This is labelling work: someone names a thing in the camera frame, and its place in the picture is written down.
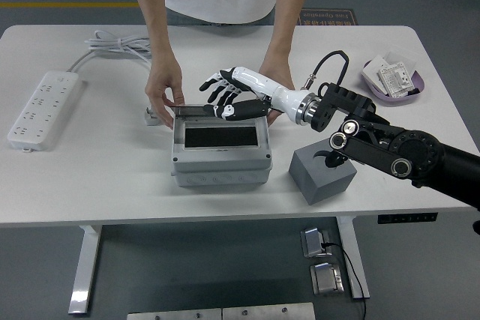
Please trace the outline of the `person's right hand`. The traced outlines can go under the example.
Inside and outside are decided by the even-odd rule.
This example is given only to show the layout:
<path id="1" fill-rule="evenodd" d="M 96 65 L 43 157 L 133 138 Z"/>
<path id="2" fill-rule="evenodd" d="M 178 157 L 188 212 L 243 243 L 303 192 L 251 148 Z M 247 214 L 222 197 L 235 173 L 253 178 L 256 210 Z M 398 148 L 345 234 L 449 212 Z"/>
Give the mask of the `person's right hand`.
<path id="1" fill-rule="evenodd" d="M 182 71 L 174 55 L 162 55 L 152 59 L 145 93 L 160 121 L 172 129 L 173 117 L 167 107 L 185 104 Z"/>

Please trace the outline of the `person's left hand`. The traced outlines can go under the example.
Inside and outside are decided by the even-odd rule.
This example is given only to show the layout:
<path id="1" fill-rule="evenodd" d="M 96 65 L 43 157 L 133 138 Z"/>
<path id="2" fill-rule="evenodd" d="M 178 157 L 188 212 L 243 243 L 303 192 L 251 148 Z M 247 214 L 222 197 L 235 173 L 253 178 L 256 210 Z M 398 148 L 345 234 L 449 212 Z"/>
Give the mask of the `person's left hand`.
<path id="1" fill-rule="evenodd" d="M 273 79 L 289 90 L 295 89 L 287 56 L 278 54 L 266 56 L 259 68 L 259 73 Z"/>

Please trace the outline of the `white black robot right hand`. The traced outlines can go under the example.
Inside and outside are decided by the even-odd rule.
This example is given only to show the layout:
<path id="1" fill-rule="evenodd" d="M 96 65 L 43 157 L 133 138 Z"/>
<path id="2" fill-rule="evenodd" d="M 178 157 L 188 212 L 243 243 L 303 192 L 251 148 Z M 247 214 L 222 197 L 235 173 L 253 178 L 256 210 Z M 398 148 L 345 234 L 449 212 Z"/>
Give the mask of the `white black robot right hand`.
<path id="1" fill-rule="evenodd" d="M 309 91 L 295 91 L 245 67 L 219 70 L 200 87 L 213 92 L 203 110 L 226 121 L 262 117 L 270 109 L 282 112 L 299 124 Z"/>

